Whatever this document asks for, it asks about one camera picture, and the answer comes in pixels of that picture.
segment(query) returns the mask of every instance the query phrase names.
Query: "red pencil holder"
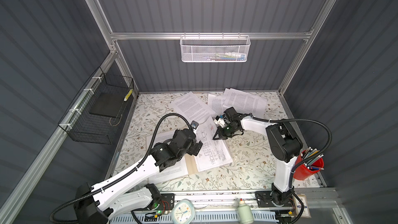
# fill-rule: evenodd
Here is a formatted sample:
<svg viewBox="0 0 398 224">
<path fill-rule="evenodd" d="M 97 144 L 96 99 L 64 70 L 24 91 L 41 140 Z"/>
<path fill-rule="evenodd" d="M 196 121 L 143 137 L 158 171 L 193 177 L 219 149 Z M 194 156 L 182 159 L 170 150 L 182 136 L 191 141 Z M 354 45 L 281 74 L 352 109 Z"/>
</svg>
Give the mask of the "red pencil holder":
<svg viewBox="0 0 398 224">
<path fill-rule="evenodd" d="M 298 156 L 298 158 L 296 160 L 296 164 L 300 163 L 301 160 L 302 160 L 302 157 Z M 323 168 L 324 163 L 323 163 L 322 157 L 320 159 L 318 159 L 316 162 L 314 162 L 312 165 L 315 167 Z M 308 169 L 307 167 L 305 167 L 304 164 L 302 164 L 296 169 L 295 173 L 293 174 L 293 178 L 297 179 L 297 180 L 304 181 L 305 179 L 309 178 L 311 175 L 313 175 L 319 171 L 320 171 L 320 169 L 316 170 L 316 171 L 312 171 L 312 170 Z"/>
</svg>

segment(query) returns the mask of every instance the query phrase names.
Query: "table surface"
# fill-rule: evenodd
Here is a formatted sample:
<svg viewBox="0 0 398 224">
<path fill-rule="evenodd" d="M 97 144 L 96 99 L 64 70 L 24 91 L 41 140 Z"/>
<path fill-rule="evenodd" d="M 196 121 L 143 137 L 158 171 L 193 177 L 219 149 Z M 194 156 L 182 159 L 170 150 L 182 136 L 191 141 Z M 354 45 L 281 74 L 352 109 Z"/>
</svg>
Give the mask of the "table surface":
<svg viewBox="0 0 398 224">
<path fill-rule="evenodd" d="M 277 92 L 251 93 L 267 99 L 264 118 L 287 118 Z M 123 143 L 120 156 L 113 175 L 134 164 L 147 151 L 146 137 L 152 136 L 159 119 L 174 112 L 170 102 L 183 94 L 141 94 L 139 95 L 127 136 Z M 196 93 L 207 104 L 208 93 Z M 172 116 L 166 118 L 158 133 L 184 128 L 182 119 Z M 198 190 L 234 190 L 234 189 L 270 189 L 275 178 L 275 160 L 272 155 L 268 138 L 259 133 L 245 131 L 242 136 L 235 136 L 226 141 L 234 161 L 225 166 L 187 175 L 171 181 L 157 184 L 160 191 L 198 191 Z M 133 190 L 142 188 L 143 181 Z M 319 187 L 315 176 L 305 181 L 293 181 L 293 186 Z"/>
</svg>

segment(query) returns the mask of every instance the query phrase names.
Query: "dark notebook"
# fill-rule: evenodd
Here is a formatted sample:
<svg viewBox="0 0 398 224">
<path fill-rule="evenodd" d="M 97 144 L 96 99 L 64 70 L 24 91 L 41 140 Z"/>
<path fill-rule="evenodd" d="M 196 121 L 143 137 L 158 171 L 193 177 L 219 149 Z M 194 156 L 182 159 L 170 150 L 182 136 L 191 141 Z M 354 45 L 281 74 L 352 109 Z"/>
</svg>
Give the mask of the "dark notebook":
<svg viewBox="0 0 398 224">
<path fill-rule="evenodd" d="M 101 93 L 94 106 L 91 107 L 89 113 L 105 117 L 116 118 L 120 107 L 124 101 L 124 96 L 109 93 Z"/>
</svg>

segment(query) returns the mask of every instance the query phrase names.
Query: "corrugated wall panel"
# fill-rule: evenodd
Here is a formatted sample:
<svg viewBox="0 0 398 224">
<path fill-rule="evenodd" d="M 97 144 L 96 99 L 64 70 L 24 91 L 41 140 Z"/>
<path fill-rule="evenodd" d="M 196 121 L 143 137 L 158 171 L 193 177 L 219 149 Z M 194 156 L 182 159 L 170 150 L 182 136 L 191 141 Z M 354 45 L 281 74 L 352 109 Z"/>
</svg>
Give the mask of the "corrugated wall panel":
<svg viewBox="0 0 398 224">
<path fill-rule="evenodd" d="M 114 32 L 303 32 L 325 0 L 99 0 Z"/>
<path fill-rule="evenodd" d="M 331 128 L 323 175 L 357 224 L 398 217 L 397 33 L 398 0 L 338 0 L 285 95 L 295 117 Z M 324 144 L 321 128 L 300 127 Z"/>
<path fill-rule="evenodd" d="M 108 53 L 84 0 L 0 0 L 0 206 Z M 76 185 L 103 179 L 114 149 L 67 139 L 15 223 L 49 222 Z"/>
<path fill-rule="evenodd" d="M 187 63 L 176 40 L 118 41 L 141 92 L 278 89 L 301 40 L 253 40 L 247 62 Z"/>
</svg>

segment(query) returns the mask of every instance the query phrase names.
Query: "alarm clock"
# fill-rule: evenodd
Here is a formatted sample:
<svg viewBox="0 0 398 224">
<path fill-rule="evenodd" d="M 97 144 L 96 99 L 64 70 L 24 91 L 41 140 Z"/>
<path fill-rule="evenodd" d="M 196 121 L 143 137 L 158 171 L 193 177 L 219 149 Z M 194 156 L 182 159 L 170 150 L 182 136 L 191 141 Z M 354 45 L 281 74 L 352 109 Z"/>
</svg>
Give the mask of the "alarm clock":
<svg viewBox="0 0 398 224">
<path fill-rule="evenodd" d="M 195 217 L 195 208 L 188 200 L 181 200 L 174 205 L 172 220 L 174 224 L 189 224 Z"/>
</svg>

